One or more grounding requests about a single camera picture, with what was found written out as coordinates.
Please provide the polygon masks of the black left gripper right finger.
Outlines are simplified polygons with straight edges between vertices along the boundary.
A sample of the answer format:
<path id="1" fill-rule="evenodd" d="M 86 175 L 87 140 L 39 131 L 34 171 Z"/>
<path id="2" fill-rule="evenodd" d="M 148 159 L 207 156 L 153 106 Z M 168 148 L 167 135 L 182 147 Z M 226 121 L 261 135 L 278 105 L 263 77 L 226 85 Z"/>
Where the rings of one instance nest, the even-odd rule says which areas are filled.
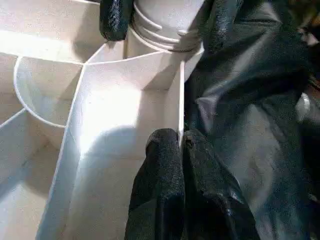
<path id="1" fill-rule="evenodd" d="M 183 174 L 189 240 L 258 240 L 255 218 L 236 178 L 198 130 L 183 136 Z"/>

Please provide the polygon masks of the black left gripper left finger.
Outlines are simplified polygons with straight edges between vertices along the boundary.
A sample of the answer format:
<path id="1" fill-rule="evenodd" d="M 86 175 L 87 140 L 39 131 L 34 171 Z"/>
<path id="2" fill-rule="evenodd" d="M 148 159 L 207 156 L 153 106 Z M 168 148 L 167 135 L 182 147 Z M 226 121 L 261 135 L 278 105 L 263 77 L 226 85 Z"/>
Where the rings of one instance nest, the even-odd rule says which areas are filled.
<path id="1" fill-rule="evenodd" d="M 185 183 L 178 134 L 154 131 L 132 186 L 126 240 L 179 240 L 184 230 Z"/>

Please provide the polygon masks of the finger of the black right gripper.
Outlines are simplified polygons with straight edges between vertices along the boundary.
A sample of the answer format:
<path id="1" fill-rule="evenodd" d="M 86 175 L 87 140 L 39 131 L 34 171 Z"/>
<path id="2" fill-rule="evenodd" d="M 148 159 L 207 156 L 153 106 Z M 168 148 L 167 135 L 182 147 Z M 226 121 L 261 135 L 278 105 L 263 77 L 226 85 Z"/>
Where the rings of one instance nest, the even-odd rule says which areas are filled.
<path id="1" fill-rule="evenodd" d="M 133 12 L 133 0 L 101 0 L 99 6 L 99 31 L 112 42 L 126 39 Z"/>
<path id="2" fill-rule="evenodd" d="M 206 52 L 214 53 L 223 47 L 242 4 L 242 0 L 205 1 L 200 34 Z"/>

